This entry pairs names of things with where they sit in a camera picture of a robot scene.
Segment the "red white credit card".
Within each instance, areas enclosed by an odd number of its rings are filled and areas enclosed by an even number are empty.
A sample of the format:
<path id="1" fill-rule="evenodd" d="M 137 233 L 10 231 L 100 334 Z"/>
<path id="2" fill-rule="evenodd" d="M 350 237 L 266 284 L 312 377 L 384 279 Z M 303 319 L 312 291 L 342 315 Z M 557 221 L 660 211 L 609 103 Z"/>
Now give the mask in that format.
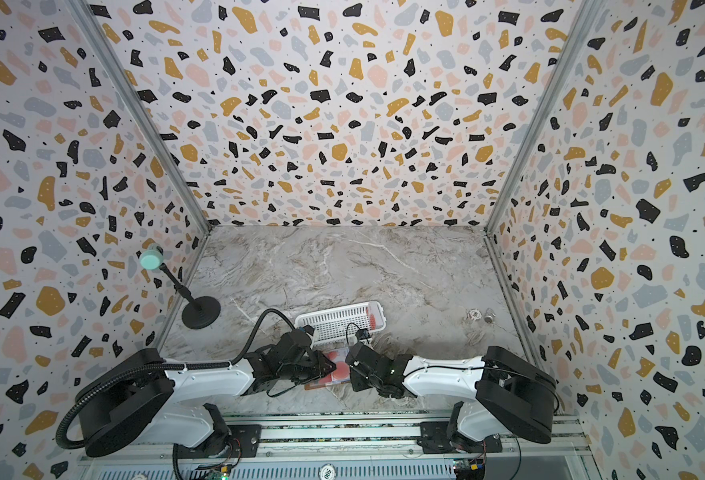
<path id="1" fill-rule="evenodd" d="M 324 385 L 338 385 L 350 381 L 350 366 L 346 364 L 348 348 L 336 349 L 328 352 L 326 357 L 334 362 L 336 369 L 324 378 Z"/>
<path id="2" fill-rule="evenodd" d="M 378 332 L 385 328 L 386 319 L 377 304 L 371 304 L 366 308 L 368 327 L 371 332 Z"/>

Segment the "brown leather card holder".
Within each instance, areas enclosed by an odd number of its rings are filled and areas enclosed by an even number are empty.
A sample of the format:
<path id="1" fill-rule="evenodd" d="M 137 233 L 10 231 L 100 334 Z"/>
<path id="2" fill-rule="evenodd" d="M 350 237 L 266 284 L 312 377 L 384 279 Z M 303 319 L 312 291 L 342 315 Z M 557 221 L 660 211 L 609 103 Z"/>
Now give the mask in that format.
<path id="1" fill-rule="evenodd" d="M 348 352 L 350 352 L 350 348 L 348 347 L 324 352 L 324 355 L 336 366 L 336 369 L 328 373 L 328 375 L 310 382 L 310 384 L 304 386 L 304 389 L 314 390 L 350 383 L 350 366 L 346 364 Z"/>

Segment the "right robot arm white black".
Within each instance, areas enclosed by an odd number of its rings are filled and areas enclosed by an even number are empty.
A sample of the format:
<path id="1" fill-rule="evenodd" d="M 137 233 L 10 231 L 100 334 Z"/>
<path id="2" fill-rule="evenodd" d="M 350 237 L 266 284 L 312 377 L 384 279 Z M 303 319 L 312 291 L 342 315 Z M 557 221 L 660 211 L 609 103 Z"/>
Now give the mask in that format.
<path id="1" fill-rule="evenodd" d="M 502 347 L 491 346 L 482 356 L 462 360 L 407 354 L 390 359 L 358 342 L 350 348 L 346 365 L 356 392 L 373 389 L 391 399 L 459 399 L 451 428 L 463 439 L 480 442 L 509 433 L 533 443 L 551 442 L 559 408 L 555 380 Z"/>

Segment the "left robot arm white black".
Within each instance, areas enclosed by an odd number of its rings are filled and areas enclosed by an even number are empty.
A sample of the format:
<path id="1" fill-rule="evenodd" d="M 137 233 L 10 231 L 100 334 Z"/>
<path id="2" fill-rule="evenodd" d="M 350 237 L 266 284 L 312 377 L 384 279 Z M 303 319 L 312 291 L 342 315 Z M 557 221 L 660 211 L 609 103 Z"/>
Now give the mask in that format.
<path id="1" fill-rule="evenodd" d="M 146 348 L 78 394 L 82 448 L 98 458 L 132 444 L 170 444 L 186 458 L 214 458 L 250 436 L 233 432 L 210 398 L 268 393 L 280 381 L 304 386 L 334 371 L 312 349 L 310 329 L 294 329 L 234 362 L 174 363 Z"/>

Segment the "white plastic slotted basket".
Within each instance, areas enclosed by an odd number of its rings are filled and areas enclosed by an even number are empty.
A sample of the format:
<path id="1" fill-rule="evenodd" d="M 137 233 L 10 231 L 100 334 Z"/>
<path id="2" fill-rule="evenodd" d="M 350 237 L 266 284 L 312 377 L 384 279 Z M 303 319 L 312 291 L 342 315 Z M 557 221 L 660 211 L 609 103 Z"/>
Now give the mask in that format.
<path id="1" fill-rule="evenodd" d="M 346 342 L 352 339 L 358 329 L 369 330 L 366 308 L 371 304 L 377 304 L 384 316 L 383 309 L 377 301 L 368 301 L 298 315 L 296 327 L 311 325 L 316 330 L 312 336 L 314 347 Z"/>

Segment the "black stand with green ball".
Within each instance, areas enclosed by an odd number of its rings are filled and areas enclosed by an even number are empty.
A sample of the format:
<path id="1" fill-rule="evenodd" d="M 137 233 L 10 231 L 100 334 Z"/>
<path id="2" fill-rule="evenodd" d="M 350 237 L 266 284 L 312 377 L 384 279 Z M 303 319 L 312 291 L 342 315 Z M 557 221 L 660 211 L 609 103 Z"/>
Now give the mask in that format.
<path id="1" fill-rule="evenodd" d="M 170 271 L 164 260 L 162 248 L 156 244 L 150 245 L 140 254 L 140 266 L 145 270 L 160 270 L 174 284 L 174 290 L 182 299 L 186 300 L 186 306 L 182 309 L 182 323 L 188 329 L 204 329 L 220 316 L 220 302 L 212 296 L 194 297 L 192 292 L 182 284 Z"/>

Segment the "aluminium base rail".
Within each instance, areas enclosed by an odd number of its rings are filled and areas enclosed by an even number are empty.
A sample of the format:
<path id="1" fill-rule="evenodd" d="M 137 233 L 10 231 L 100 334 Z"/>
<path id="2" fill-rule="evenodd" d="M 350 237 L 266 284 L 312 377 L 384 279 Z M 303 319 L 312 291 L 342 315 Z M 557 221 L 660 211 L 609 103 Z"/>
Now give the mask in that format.
<path id="1" fill-rule="evenodd" d="M 232 479 L 599 479 L 579 421 L 560 415 L 552 440 L 508 433 L 476 452 L 451 449 L 447 410 L 340 414 L 236 415 L 233 430 L 254 430 L 244 457 L 230 457 Z"/>

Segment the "aluminium corner post left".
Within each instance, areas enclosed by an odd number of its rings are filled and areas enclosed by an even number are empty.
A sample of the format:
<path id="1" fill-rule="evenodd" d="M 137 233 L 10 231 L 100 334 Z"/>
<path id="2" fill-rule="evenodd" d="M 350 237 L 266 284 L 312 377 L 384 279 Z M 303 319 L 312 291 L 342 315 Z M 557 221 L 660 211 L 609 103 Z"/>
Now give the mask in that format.
<path id="1" fill-rule="evenodd" d="M 128 112 L 132 114 L 132 118 L 134 118 L 136 125 L 140 128 L 144 139 L 158 156 L 158 160 L 160 160 L 160 164 L 166 170 L 166 174 L 170 176 L 170 183 L 180 194 L 180 198 L 182 198 L 184 206 L 186 206 L 186 212 L 188 212 L 194 224 L 202 228 L 204 237 L 208 237 L 212 228 L 208 220 L 204 218 L 202 208 L 198 205 L 192 190 L 190 190 L 186 180 L 184 180 L 184 176 L 182 176 L 182 172 L 180 172 L 176 162 L 172 159 L 172 154 L 170 154 L 166 144 L 164 144 L 164 140 L 160 137 L 160 132 L 158 132 L 154 122 L 152 122 L 150 114 L 142 106 L 142 100 L 140 100 L 134 86 L 130 83 L 130 78 L 126 75 L 126 70 L 122 68 L 116 52 L 108 45 L 108 38 L 102 33 L 98 20 L 92 14 L 90 4 L 87 1 L 65 1 L 64 5 L 68 8 L 78 28 L 82 30 L 88 45 L 94 50 L 94 56 L 100 60 L 104 71 L 110 76 L 118 95 L 122 98 Z"/>

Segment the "aluminium corner post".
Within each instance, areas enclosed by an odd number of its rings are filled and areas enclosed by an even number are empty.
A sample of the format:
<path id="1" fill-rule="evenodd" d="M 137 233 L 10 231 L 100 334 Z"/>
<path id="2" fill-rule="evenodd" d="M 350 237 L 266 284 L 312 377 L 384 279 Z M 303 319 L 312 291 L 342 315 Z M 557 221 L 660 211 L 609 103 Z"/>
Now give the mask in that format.
<path id="1" fill-rule="evenodd" d="M 587 0 L 580 5 L 558 62 L 552 71 L 552 76 L 536 106 L 536 110 L 529 122 L 528 130 L 526 130 L 510 170 L 505 176 L 504 184 L 501 186 L 500 194 L 492 209 L 488 224 L 484 228 L 487 237 L 492 236 L 494 229 L 500 224 L 502 214 L 505 211 L 505 204 L 510 200 L 514 192 L 516 178 L 522 172 L 526 159 L 532 154 L 538 137 L 555 108 L 558 95 L 566 84 L 568 75 L 580 54 L 580 50 L 582 50 L 582 43 L 590 34 L 590 29 L 604 4 L 605 2 L 600 0 Z"/>
<path id="2" fill-rule="evenodd" d="M 110 76 L 118 95 L 122 98 L 128 112 L 132 114 L 132 118 L 134 118 L 136 125 L 140 128 L 144 139 L 158 156 L 158 160 L 160 160 L 160 164 L 166 170 L 166 174 L 170 176 L 170 183 L 180 194 L 180 198 L 182 198 L 184 206 L 186 206 L 186 212 L 188 212 L 194 224 L 202 228 L 204 237 L 208 237 L 212 228 L 208 220 L 204 218 L 202 208 L 198 205 L 192 190 L 190 190 L 186 180 L 184 180 L 184 176 L 182 176 L 182 172 L 180 172 L 176 162 L 172 159 L 172 154 L 170 154 L 166 144 L 164 144 L 164 140 L 160 137 L 160 132 L 158 132 L 154 122 L 152 122 L 150 114 L 142 106 L 142 100 L 140 100 L 134 86 L 130 83 L 130 78 L 126 75 L 126 70 L 122 68 L 116 52 L 108 45 L 108 38 L 102 33 L 98 20 L 92 14 L 90 4 L 87 1 L 65 1 L 64 5 L 68 8 L 78 28 L 82 30 L 88 45 L 94 50 L 94 56 L 100 60 L 104 71 Z"/>

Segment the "aluminium corner post right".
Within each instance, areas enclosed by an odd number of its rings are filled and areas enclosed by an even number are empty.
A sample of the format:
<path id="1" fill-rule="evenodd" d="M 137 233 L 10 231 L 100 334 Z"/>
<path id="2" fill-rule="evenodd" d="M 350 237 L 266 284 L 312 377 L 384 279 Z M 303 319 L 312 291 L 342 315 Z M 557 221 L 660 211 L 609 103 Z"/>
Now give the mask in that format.
<path id="1" fill-rule="evenodd" d="M 505 176 L 504 184 L 501 186 L 500 194 L 492 209 L 488 224 L 484 228 L 487 237 L 492 236 L 494 229 L 500 224 L 502 214 L 505 211 L 505 204 L 510 200 L 514 192 L 516 178 L 522 172 L 526 159 L 532 154 L 538 137 L 555 108 L 558 95 L 566 84 L 568 75 L 580 54 L 580 50 L 582 50 L 582 43 L 590 34 L 590 29 L 604 4 L 605 2 L 600 0 L 587 0 L 580 5 L 558 62 L 552 71 L 552 76 L 536 106 L 536 110 L 529 122 L 528 130 L 526 130 L 510 170 Z"/>

